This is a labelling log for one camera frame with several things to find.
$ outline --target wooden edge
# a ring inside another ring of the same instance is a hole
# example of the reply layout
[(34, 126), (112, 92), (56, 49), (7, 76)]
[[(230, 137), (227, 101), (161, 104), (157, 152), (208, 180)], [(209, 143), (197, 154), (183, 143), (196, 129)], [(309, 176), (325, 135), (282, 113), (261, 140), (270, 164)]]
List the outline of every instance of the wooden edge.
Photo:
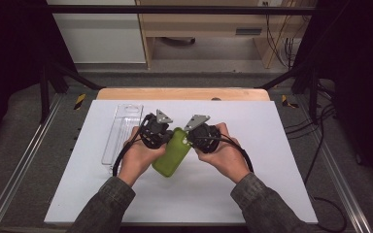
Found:
[[(140, 6), (141, 5), (141, 1), (140, 0), (135, 0), (135, 5), (137, 6)], [(147, 37), (145, 36), (145, 26), (144, 26), (144, 19), (143, 19), (143, 15), (142, 14), (138, 14), (138, 22), (139, 22), (139, 28), (140, 28), (140, 32), (141, 32), (141, 38), (142, 38), (142, 45), (143, 45), (143, 48), (144, 48), (144, 56), (145, 56), (145, 61), (147, 62), (147, 67), (148, 69), (151, 69), (151, 65), (152, 65), (152, 54), (151, 54), (151, 49), (150, 49), (150, 44), (147, 40)]]
[(96, 99), (270, 101), (266, 90), (254, 88), (103, 88)]

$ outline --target person's left hand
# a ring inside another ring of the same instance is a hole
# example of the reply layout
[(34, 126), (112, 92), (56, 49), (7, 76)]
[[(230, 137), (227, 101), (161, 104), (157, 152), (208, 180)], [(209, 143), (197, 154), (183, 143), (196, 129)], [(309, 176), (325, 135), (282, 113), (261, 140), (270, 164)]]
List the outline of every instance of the person's left hand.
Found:
[[(131, 136), (124, 143), (125, 145), (131, 141), (138, 126), (132, 128)], [(129, 186), (135, 184), (136, 180), (147, 171), (151, 163), (165, 153), (166, 144), (163, 144), (159, 149), (153, 150), (144, 145), (140, 136), (135, 139), (135, 143), (129, 148), (122, 159), (118, 177), (127, 183)]]

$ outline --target desk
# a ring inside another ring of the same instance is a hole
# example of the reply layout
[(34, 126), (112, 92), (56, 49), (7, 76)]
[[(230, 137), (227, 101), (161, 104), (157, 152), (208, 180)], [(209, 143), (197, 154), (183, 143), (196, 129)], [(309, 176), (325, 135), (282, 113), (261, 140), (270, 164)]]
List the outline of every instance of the desk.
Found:
[[(136, 0), (136, 5), (256, 7), (262, 6), (263, 2), (268, 2), (270, 7), (316, 5), (316, 0)], [(250, 37), (254, 38), (264, 68), (269, 69), (276, 57), (271, 49), (272, 42), (276, 44), (276, 50), (279, 50), (283, 38), (302, 38), (309, 19), (303, 16), (271, 16), (267, 23), (266, 16), (139, 14), (139, 21), (148, 67), (151, 67), (156, 37)]]
[[(184, 100), (193, 96), (192, 93), (204, 100)], [(128, 99), (111, 100), (120, 98), (122, 94)], [(220, 99), (241, 96), (244, 100), (247, 99), (245, 96), (251, 96), (251, 100), (208, 101), (214, 96)], [(181, 100), (154, 100), (157, 98)], [(210, 115), (209, 124), (224, 120), (231, 135), (238, 136), (250, 155), (255, 173), (282, 195), (298, 217), (316, 223), (317, 218), (290, 151), (275, 103), (268, 99), (264, 90), (239, 88), (101, 90), (89, 109), (45, 222), (73, 222), (89, 198), (111, 176), (100, 162), (111, 128), (109, 122), (112, 122), (118, 104), (142, 104), (143, 115), (159, 108), (173, 118), (171, 127), (185, 125), (193, 114)], [(152, 167), (141, 176), (133, 186), (137, 196), (122, 222), (137, 225), (244, 224), (241, 210), (229, 196), (233, 186), (234, 183), (216, 169), (199, 161), (191, 150), (171, 178), (162, 177)]]

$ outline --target person's right hand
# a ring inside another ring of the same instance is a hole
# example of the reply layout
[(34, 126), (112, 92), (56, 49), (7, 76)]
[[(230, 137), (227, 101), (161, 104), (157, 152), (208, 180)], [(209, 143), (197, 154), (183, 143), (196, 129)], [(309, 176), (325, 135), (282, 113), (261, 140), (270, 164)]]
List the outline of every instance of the person's right hand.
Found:
[[(228, 136), (239, 145), (235, 138), (229, 136), (225, 123), (219, 123), (216, 127), (221, 134)], [(224, 176), (230, 178), (235, 183), (240, 182), (250, 173), (250, 169), (241, 152), (226, 142), (220, 141), (217, 149), (212, 153), (203, 153), (198, 149), (195, 149), (195, 151), (198, 154), (199, 160), (213, 165)]]

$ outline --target clear plastic container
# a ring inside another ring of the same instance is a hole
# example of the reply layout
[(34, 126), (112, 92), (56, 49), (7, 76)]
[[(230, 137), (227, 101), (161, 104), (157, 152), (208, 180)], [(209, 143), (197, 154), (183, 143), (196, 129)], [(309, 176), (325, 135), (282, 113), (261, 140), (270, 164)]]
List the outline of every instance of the clear plastic container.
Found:
[(118, 105), (104, 155), (102, 156), (102, 164), (105, 165), (109, 173), (112, 173), (114, 163), (123, 148), (123, 143), (131, 135), (132, 128), (139, 126), (143, 109), (143, 105)]

